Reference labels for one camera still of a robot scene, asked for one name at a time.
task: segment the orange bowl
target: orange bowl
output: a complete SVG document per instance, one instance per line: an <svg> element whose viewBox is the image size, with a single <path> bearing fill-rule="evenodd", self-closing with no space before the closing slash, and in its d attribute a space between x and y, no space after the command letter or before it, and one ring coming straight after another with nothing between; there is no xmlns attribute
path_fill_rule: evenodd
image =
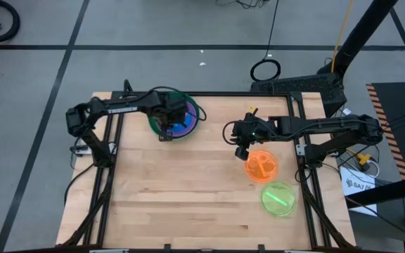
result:
<svg viewBox="0 0 405 253"><path fill-rule="evenodd" d="M250 152L246 162L246 174L258 183L273 180L279 169L278 160L268 151L255 150Z"/></svg>

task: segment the white paper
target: white paper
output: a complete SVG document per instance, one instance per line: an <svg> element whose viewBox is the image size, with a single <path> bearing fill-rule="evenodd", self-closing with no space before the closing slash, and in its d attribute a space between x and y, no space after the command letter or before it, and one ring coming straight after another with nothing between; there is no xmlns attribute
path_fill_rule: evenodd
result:
<svg viewBox="0 0 405 253"><path fill-rule="evenodd" d="M365 173L353 169L346 169L344 167L340 167L340 173L342 174L342 187L345 196L374 188L375 180L370 176L365 175ZM377 212L376 204L368 205L367 207ZM376 214L374 214L372 211L363 207L351 208L350 210L362 214L376 216Z"/></svg>

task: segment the gray floor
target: gray floor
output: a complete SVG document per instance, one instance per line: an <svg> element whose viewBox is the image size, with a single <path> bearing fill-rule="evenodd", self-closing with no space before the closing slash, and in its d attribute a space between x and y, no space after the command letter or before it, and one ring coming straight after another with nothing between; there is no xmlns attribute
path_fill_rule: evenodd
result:
<svg viewBox="0 0 405 253"><path fill-rule="evenodd" d="M20 33L10 45L67 45L83 0L10 0L20 12ZM371 1L355 1L346 37ZM274 0L244 10L212 0L90 0L76 45L266 44ZM281 0L273 45L334 45L348 1ZM396 12L405 29L405 1ZM367 45L403 46L387 17ZM0 50L0 231L54 85L64 50ZM63 212L63 193L72 171L72 138L65 111L89 99L93 91L122 88L127 78L136 90L157 85L186 91L247 91L249 69L264 51L137 50L73 51L60 85L5 250L52 247ZM314 74L332 51L270 51L284 77ZM266 77L264 67L259 75ZM347 107L375 116L365 84L405 82L405 51L362 51L345 75ZM381 179L399 180L386 142L381 151ZM400 252L402 243L370 238L355 231L369 249Z"/></svg>

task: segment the wooden table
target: wooden table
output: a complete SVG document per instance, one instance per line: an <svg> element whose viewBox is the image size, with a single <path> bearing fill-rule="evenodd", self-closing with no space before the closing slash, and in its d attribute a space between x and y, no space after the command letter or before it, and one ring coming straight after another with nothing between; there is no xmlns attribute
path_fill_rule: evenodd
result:
<svg viewBox="0 0 405 253"><path fill-rule="evenodd" d="M111 93L95 93L102 99ZM173 249L310 249L306 216L300 190L293 142L253 145L265 149L280 164L277 181L292 186L297 196L294 212L285 218L264 211L259 194L264 186L245 173L243 161L234 156L236 147L221 137L225 123L242 119L250 106L257 116L288 115L284 98L278 97L194 97L207 112L192 135L161 143L142 113L124 115L118 149L115 180L105 230L104 247ZM303 93L307 119L325 117L318 93ZM98 121L96 134L103 137L105 118ZM328 134L311 136L322 143ZM92 163L91 157L77 159L74 176ZM325 163L336 167L333 158ZM70 189L57 243L67 240L89 210L96 169L75 182ZM349 214L338 173L329 167L318 169L326 214L355 245ZM318 217L314 213L318 244L322 245ZM96 241L94 226L92 241Z"/></svg>

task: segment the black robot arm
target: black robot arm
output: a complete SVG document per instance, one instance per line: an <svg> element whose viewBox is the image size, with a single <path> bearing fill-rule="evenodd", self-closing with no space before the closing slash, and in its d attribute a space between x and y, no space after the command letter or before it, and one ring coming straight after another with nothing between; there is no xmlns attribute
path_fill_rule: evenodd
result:
<svg viewBox="0 0 405 253"><path fill-rule="evenodd" d="M333 134L325 143L309 144L301 150L306 164L320 167L326 155L343 153L354 144L375 145L383 139L379 122L367 115L349 115L328 119L301 119L299 117L269 117L268 121L247 113L243 120L234 122L231 141L238 145L236 156L248 158L251 144L268 141L292 141L307 134Z"/></svg>
<svg viewBox="0 0 405 253"><path fill-rule="evenodd" d="M92 130L101 117L128 112L143 112L156 118L161 128L159 141L171 141L172 136L167 130L174 124L184 123L187 104L183 94L169 96L168 93L153 90L137 98L101 100L94 97L88 103L68 109L68 133L81 138L91 148L95 166L107 167L111 163L109 146L100 141Z"/></svg>

